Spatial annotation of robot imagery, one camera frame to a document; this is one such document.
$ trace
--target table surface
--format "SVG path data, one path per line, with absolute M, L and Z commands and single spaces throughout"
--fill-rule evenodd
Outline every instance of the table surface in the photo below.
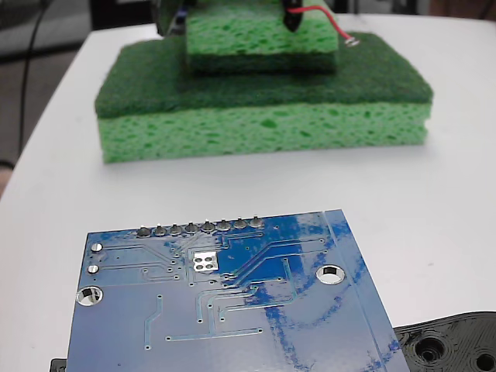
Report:
M 123 45 L 157 36 L 89 36 L 0 201 L 0 370 L 47 371 L 67 355 L 88 232 L 158 222 L 342 208 L 393 326 L 496 311 L 496 25 L 340 18 L 384 37 L 432 85 L 424 146 L 104 165 L 95 96 Z

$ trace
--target mounting hole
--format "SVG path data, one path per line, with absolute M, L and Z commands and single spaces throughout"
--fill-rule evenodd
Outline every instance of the mounting hole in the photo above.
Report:
M 426 337 L 415 346 L 417 355 L 427 363 L 441 359 L 445 350 L 444 344 L 434 337 Z
M 103 298 L 103 291 L 95 286 L 81 288 L 77 291 L 76 302 L 82 306 L 93 306 Z
M 493 370 L 496 366 L 496 360 L 489 354 L 482 354 L 476 360 L 476 365 L 480 370 Z
M 344 270 L 335 265 L 325 265 L 317 270 L 317 278 L 323 284 L 339 284 L 344 281 L 345 273 Z

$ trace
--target sponge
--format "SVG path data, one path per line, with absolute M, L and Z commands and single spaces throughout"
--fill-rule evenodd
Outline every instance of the sponge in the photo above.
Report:
M 432 90 L 372 34 L 338 74 L 192 77 L 185 40 L 125 47 L 97 97 L 106 162 L 421 144 Z
M 304 5 L 327 7 L 323 0 L 304 0 Z M 210 74 L 334 71 L 338 36 L 326 15 L 305 13 L 295 33 L 283 18 L 281 0 L 199 2 L 187 21 L 190 68 Z

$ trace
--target red wire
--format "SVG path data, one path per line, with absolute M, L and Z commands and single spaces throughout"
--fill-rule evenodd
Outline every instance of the red wire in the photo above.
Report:
M 346 40 L 352 39 L 353 37 L 345 33 L 341 27 L 338 26 L 336 21 L 334 20 L 334 17 L 332 17 L 332 14 L 329 10 L 327 10 L 325 7 L 320 6 L 320 5 L 312 5 L 312 6 L 305 6 L 303 8 L 289 8 L 287 9 L 288 12 L 298 14 L 298 13 L 303 13 L 303 12 L 308 12 L 309 10 L 320 10 L 321 12 L 324 12 L 327 18 L 329 18 L 329 21 L 332 23 L 336 31 L 338 32 L 339 35 L 344 37 Z

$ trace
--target wire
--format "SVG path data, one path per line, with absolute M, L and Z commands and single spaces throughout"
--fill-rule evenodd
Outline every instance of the wire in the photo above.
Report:
M 29 65 L 31 62 L 31 55 L 33 54 L 34 42 L 36 40 L 36 34 L 40 27 L 41 20 L 45 15 L 45 11 L 48 9 L 47 5 L 42 5 L 40 13 L 36 18 L 36 23 L 34 24 L 33 32 L 31 33 L 31 40 L 29 41 L 28 50 L 26 51 L 26 62 L 24 63 L 24 71 L 22 73 L 22 87 L 21 87 L 21 109 L 19 113 L 19 156 L 21 156 L 22 150 L 24 148 L 24 126 L 25 126 L 25 111 L 26 111 L 26 89 L 28 84 L 29 75 Z
M 357 45 L 360 42 L 357 39 L 355 39 L 353 36 L 345 33 L 343 31 L 343 29 L 341 29 L 341 27 L 339 27 L 339 25 L 335 21 L 334 17 L 332 17 L 331 12 L 323 6 L 312 5 L 312 6 L 305 6 L 303 8 L 289 8 L 289 9 L 287 9 L 288 12 L 293 13 L 293 14 L 304 13 L 304 12 L 308 12 L 311 10 L 320 10 L 321 12 L 324 12 L 325 15 L 327 16 L 327 18 L 329 19 L 329 21 L 331 22 L 332 26 L 338 32 L 338 34 L 341 35 L 345 39 L 345 41 L 346 41 L 345 44 L 348 47 L 354 47 L 355 45 Z

